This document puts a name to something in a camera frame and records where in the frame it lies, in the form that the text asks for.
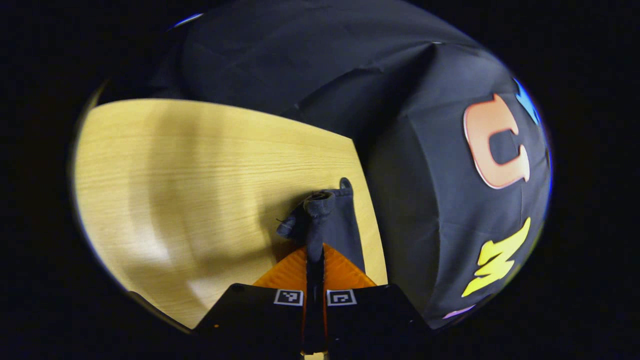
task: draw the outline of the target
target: black fabric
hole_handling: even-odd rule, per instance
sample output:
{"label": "black fabric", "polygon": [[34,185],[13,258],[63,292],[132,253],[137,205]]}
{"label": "black fabric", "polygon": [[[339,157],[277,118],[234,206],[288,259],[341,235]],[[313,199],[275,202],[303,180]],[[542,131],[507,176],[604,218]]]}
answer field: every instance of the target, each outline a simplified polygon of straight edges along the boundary
{"label": "black fabric", "polygon": [[307,258],[307,303],[302,332],[302,351],[314,354],[326,350],[324,336],[324,251],[315,261]]}
{"label": "black fabric", "polygon": [[[515,264],[509,274],[514,274],[542,227],[550,192],[547,144],[542,128],[516,100],[517,92],[513,75],[484,50],[438,45],[419,88],[369,154],[367,182],[389,279],[432,327],[455,320],[443,317],[505,286],[509,276],[461,297],[479,268],[484,243],[511,236],[531,217],[525,243],[510,258]],[[523,144],[531,169],[527,182],[500,190],[477,173],[462,121],[468,106],[493,94],[504,99],[520,132],[493,136],[492,155],[497,161],[513,159]]]}
{"label": "black fabric", "polygon": [[[352,138],[389,281],[430,326],[464,317],[443,319],[497,293],[522,266],[550,193],[547,142],[516,99],[514,74],[481,45],[400,0],[240,0],[189,26],[137,94],[259,110]],[[465,109],[494,94],[520,132],[493,136],[492,155],[513,159],[523,144],[531,170],[529,181],[501,190],[483,183],[463,130]],[[304,238],[306,217],[296,209],[287,236]],[[512,235],[526,217],[529,235],[508,275],[461,297],[482,245]],[[352,261],[352,251],[362,252],[339,251]]]}
{"label": "black fabric", "polygon": [[274,302],[281,290],[232,284],[192,334],[215,359],[300,358],[303,307]]}
{"label": "black fabric", "polygon": [[340,189],[313,193],[291,212],[276,231],[300,246],[306,245],[311,262],[319,261],[323,243],[326,243],[364,272],[353,196],[351,183],[343,177]]}
{"label": "black fabric", "polygon": [[397,285],[352,291],[354,304],[326,307],[331,360],[430,359],[433,332]]}

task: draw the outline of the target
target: yellow letter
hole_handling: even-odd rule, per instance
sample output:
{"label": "yellow letter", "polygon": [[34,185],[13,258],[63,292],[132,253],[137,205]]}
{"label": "yellow letter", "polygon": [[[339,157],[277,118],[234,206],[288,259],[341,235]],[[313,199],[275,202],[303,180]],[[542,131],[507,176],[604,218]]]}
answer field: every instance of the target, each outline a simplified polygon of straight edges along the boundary
{"label": "yellow letter", "polygon": [[476,290],[480,290],[481,288],[484,288],[492,282],[500,280],[507,275],[514,263],[514,261],[509,260],[509,258],[520,248],[524,240],[527,238],[530,225],[531,218],[527,218],[524,225],[517,233],[498,243],[494,243],[491,240],[484,243],[480,250],[480,256],[478,257],[478,266],[486,264],[486,262],[494,256],[495,259],[489,261],[488,264],[476,271],[474,275],[482,277],[476,277],[471,280],[465,291],[462,293],[462,297],[465,297]]}

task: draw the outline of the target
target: wrinkled fabric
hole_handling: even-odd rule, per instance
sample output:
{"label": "wrinkled fabric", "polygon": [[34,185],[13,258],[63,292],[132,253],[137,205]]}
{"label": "wrinkled fabric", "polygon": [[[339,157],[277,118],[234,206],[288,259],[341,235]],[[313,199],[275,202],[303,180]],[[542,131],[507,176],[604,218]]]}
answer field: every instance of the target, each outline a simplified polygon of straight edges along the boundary
{"label": "wrinkled fabric", "polygon": [[[163,59],[141,60],[138,72],[123,77],[120,98],[239,106],[351,138],[388,279],[430,326],[479,309],[531,253],[551,184],[543,128],[519,102],[516,76],[455,27],[401,0],[238,0],[176,30]],[[519,132],[493,135],[492,156],[505,163],[522,144],[531,171],[528,181],[501,190],[481,179],[463,128],[465,110],[494,94]],[[330,198],[309,202],[330,206]],[[302,205],[291,217],[285,224],[292,229],[283,233],[301,243],[310,228],[329,224]],[[511,236],[528,217],[531,228],[509,259],[509,274],[462,297],[483,244]]]}
{"label": "wrinkled fabric", "polygon": [[276,232],[300,246],[306,245],[307,256],[313,262],[320,259],[326,243],[365,272],[353,189],[346,177],[340,180],[340,189],[321,190],[307,197]]}

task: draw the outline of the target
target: orange letter c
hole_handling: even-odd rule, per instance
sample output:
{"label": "orange letter c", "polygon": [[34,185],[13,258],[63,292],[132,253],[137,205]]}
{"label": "orange letter c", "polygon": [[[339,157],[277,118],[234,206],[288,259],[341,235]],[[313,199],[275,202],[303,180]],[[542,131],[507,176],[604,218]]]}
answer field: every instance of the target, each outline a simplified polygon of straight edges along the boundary
{"label": "orange letter c", "polygon": [[505,188],[524,178],[529,180],[529,159],[524,145],[513,160],[498,164],[493,159],[489,138],[505,130],[518,134],[518,125],[507,104],[497,94],[492,101],[473,104],[465,110],[465,137],[471,150],[476,169],[484,183],[494,189]]}

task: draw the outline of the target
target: wood grain surface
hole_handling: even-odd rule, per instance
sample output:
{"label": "wood grain surface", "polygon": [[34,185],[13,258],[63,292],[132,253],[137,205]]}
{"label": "wood grain surface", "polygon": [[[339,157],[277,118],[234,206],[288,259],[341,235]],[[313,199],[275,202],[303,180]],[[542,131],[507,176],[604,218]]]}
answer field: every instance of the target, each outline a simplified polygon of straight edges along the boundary
{"label": "wood grain surface", "polygon": [[353,142],[289,119],[208,102],[117,101],[92,109],[74,162],[77,209],[115,278],[189,328],[234,282],[294,248],[275,230],[310,192],[353,186],[367,275],[387,283]]}

